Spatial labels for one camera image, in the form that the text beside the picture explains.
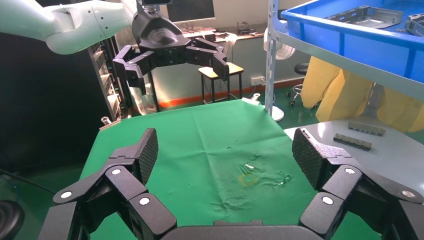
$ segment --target blue plastic crate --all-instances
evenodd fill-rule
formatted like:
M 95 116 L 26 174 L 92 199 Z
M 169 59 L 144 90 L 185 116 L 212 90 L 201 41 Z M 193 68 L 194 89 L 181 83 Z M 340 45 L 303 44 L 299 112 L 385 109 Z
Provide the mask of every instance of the blue plastic crate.
M 402 11 L 402 22 L 374 29 L 323 19 L 363 5 Z M 314 0 L 283 11 L 281 16 L 287 19 L 292 37 L 424 83 L 424 37 L 396 31 L 405 28 L 409 15 L 421 13 L 424 0 Z

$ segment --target white circular marker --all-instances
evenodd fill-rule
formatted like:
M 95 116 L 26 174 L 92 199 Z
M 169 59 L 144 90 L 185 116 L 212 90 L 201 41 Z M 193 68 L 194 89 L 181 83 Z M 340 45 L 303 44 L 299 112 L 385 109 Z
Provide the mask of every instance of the white circular marker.
M 323 197 L 322 202 L 327 204 L 327 205 L 332 205 L 334 203 L 334 201 L 331 198 L 329 198 L 328 196 Z
M 148 197 L 143 197 L 142 199 L 140 199 L 140 205 L 147 205 L 148 203 L 150 203 L 150 199 Z
M 415 197 L 415 194 L 413 194 L 412 192 L 407 191 L 407 190 L 402 191 L 402 194 L 405 195 L 405 196 L 407 196 L 408 198 Z
M 348 174 L 355 174 L 355 170 L 353 170 L 351 168 L 345 168 L 344 171 Z
M 117 174 L 119 174 L 121 172 L 121 170 L 120 169 L 115 169 L 115 170 L 113 170 L 112 171 L 112 174 L 113 175 L 117 175 Z
M 66 191 L 64 193 L 62 193 L 62 195 L 60 195 L 61 198 L 66 199 L 69 198 L 72 195 L 72 192 L 70 191 Z

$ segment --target green cloth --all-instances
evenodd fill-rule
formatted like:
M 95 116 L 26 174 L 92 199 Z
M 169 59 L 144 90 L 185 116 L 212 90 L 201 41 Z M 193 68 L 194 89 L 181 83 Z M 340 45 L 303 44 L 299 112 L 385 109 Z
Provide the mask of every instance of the green cloth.
M 264 108 L 241 100 L 123 120 L 100 131 L 81 177 L 98 171 L 116 149 L 156 128 L 159 153 L 147 188 L 178 226 L 215 220 L 296 225 L 315 196 L 292 156 L 292 141 Z M 334 239 L 379 239 L 349 213 Z M 115 213 L 92 240 L 134 240 Z

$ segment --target stain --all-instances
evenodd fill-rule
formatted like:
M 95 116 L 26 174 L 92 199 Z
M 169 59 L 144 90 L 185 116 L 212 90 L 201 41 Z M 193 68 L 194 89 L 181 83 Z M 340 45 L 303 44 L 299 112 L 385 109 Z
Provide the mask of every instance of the stain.
M 251 185 L 254 185 L 259 180 L 259 177 L 251 172 L 247 172 L 241 176 L 238 177 L 238 181 L 243 185 L 244 187 L 248 187 Z

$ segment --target yellow bag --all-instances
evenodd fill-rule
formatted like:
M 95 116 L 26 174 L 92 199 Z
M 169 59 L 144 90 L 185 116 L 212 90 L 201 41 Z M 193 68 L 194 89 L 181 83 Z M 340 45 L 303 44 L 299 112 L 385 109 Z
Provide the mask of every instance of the yellow bag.
M 316 57 L 311 57 L 300 95 L 303 106 L 310 109 L 319 103 L 339 72 L 339 67 Z
M 361 115 L 371 84 L 366 78 L 340 69 L 319 105 L 316 118 L 327 122 Z
M 415 98 L 385 87 L 384 98 L 377 111 L 377 117 L 400 132 L 417 132 L 424 129 L 424 104 Z
M 311 57 L 301 98 L 309 109 L 321 101 L 316 112 L 320 122 L 340 120 L 364 112 L 371 86 L 366 78 Z M 400 132 L 417 132 L 424 129 L 424 103 L 385 87 L 377 117 Z

